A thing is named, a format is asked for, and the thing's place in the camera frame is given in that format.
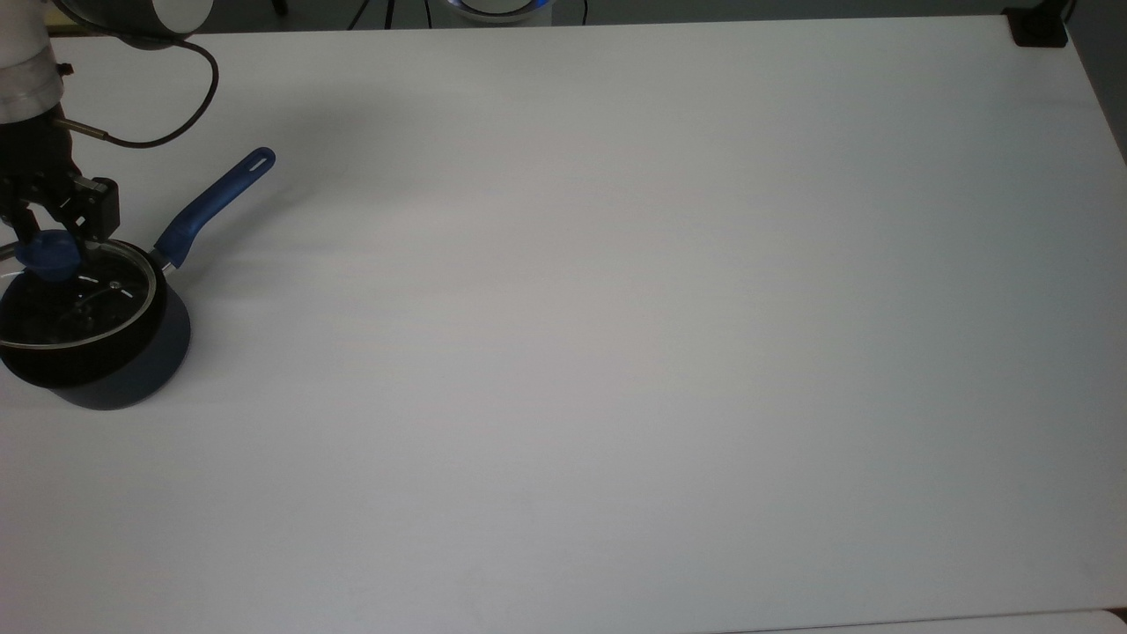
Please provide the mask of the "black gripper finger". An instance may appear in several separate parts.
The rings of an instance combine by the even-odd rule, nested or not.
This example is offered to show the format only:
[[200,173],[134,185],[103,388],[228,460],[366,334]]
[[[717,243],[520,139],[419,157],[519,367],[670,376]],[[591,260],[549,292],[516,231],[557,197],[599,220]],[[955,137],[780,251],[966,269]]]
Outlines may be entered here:
[[119,227],[118,184],[72,175],[53,218],[74,240],[81,261],[98,258],[98,250]]
[[32,245],[39,236],[39,222],[25,200],[1,200],[1,218],[16,233],[21,245]]

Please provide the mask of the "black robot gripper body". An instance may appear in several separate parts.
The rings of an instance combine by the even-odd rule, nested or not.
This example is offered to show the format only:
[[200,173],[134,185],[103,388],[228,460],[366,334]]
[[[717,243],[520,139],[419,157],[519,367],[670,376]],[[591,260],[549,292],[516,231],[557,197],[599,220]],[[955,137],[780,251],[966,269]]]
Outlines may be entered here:
[[54,208],[74,194],[72,137],[55,120],[64,117],[61,106],[33,119],[1,124],[1,204],[5,211],[18,203]]

